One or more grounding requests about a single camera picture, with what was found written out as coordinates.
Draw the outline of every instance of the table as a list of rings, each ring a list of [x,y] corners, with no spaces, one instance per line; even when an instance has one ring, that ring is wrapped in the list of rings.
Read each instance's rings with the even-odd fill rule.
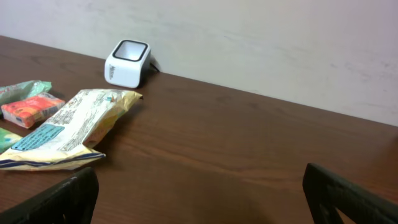
[[[64,100],[121,88],[105,82],[102,59],[7,37],[0,68],[0,86],[51,81]],[[311,223],[308,162],[398,203],[397,127],[165,73],[136,91],[144,100],[95,147],[107,158],[91,164],[92,223]],[[72,172],[0,171],[0,211]]]

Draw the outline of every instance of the wall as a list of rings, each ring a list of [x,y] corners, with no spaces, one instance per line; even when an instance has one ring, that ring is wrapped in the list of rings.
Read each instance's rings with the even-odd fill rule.
[[[398,126],[396,0],[1,0],[0,35]]]

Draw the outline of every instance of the wooden table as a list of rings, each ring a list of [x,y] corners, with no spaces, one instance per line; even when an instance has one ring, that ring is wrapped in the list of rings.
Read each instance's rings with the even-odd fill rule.
[[[0,86],[51,81],[64,100],[120,88],[103,69],[102,59],[0,37]],[[397,127],[164,73],[137,91],[144,100],[95,147],[107,158],[92,164],[92,223],[311,223],[308,162],[398,203]],[[71,173],[0,171],[0,211]]]

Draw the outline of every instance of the snack bag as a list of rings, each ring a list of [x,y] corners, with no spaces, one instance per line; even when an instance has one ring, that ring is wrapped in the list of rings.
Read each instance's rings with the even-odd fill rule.
[[[38,95],[39,93],[48,92],[50,89],[50,82],[43,82],[40,80],[32,80],[16,85],[0,87],[0,106],[6,103],[24,100]]]
[[[14,134],[10,131],[7,131],[3,128],[0,128],[0,154],[2,154],[5,150],[11,147],[13,144],[21,140],[17,134]]]
[[[38,121],[53,116],[65,102],[49,93],[40,93],[26,100],[17,101],[1,106],[4,119],[30,128]]]
[[[75,169],[104,157],[92,147],[142,95],[81,90],[34,132],[0,155],[0,169]]]

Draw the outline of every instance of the black cable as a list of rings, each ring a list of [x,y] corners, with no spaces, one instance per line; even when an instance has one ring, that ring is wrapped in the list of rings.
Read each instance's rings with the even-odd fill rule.
[[[153,63],[150,63],[149,64],[152,68],[154,68],[154,70],[156,70],[156,72],[160,72],[160,70],[153,64]]]

